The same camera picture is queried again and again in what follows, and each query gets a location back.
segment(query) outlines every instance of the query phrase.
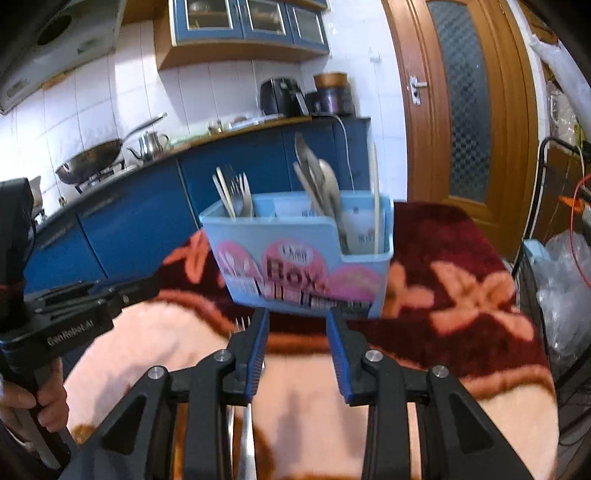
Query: blue plastic box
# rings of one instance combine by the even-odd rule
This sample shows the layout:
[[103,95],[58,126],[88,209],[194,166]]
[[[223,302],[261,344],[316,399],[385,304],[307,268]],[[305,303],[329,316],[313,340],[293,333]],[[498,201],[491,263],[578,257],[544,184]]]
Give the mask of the blue plastic box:
[[341,197],[351,255],[342,255],[334,220],[316,216],[305,192],[253,195],[254,218],[232,220],[221,200],[206,209],[199,219],[234,302],[308,316],[338,306],[378,317],[394,254],[394,205],[381,196],[374,255],[374,196]]

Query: textured glass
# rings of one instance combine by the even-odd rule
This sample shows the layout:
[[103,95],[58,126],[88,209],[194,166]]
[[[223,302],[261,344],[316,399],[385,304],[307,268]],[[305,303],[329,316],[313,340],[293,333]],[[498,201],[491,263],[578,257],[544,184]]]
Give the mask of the textured glass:
[[265,0],[249,0],[248,12],[251,17],[251,27],[253,30],[279,33],[285,35],[281,10],[276,2],[267,2]]
[[313,43],[324,43],[320,22],[318,22],[318,16],[314,12],[308,12],[308,10],[294,7],[294,15],[297,31],[302,40]]
[[230,28],[232,23],[226,0],[185,0],[190,30]]
[[450,195],[486,202],[491,167],[491,104],[480,39],[466,5],[428,3],[447,76],[452,120]]

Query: human hand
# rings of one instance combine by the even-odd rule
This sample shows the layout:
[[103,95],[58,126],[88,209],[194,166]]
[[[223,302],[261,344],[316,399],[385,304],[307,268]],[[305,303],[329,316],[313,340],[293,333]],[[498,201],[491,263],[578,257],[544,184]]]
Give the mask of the human hand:
[[51,363],[51,375],[39,389],[37,399],[24,388],[4,381],[0,377],[0,420],[22,440],[29,440],[12,409],[29,410],[39,403],[43,409],[37,415],[37,420],[49,432],[57,432],[65,428],[68,421],[70,409],[66,398],[64,372],[60,358]]

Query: range hood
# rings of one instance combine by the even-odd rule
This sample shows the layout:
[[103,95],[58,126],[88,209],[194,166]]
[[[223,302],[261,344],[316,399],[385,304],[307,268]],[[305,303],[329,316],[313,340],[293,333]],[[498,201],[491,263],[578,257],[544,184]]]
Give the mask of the range hood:
[[5,114],[54,76],[109,53],[126,0],[72,0],[33,36],[0,78]]

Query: floral blanket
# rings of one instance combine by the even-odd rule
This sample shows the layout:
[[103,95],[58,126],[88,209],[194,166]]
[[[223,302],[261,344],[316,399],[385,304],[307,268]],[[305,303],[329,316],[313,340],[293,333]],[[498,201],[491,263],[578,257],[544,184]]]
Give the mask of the floral blanket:
[[[350,326],[405,366],[447,365],[534,477],[553,478],[558,425],[552,377],[537,329],[514,305],[514,284],[502,261],[472,220],[449,206],[396,204],[394,238],[382,318]],[[221,348],[234,320],[252,314],[232,301],[204,232],[174,250],[159,275],[158,301],[126,309],[126,320],[95,341],[72,372],[70,404],[79,406],[72,408],[72,426],[95,426],[144,367],[187,367]],[[153,330],[138,330],[138,322]],[[348,408],[338,395],[324,320],[272,313],[270,326],[267,368],[253,403],[259,477],[359,478],[366,409]],[[85,375],[102,355],[116,358],[91,388]],[[95,407],[85,414],[88,404]],[[412,406],[409,412],[419,478]]]

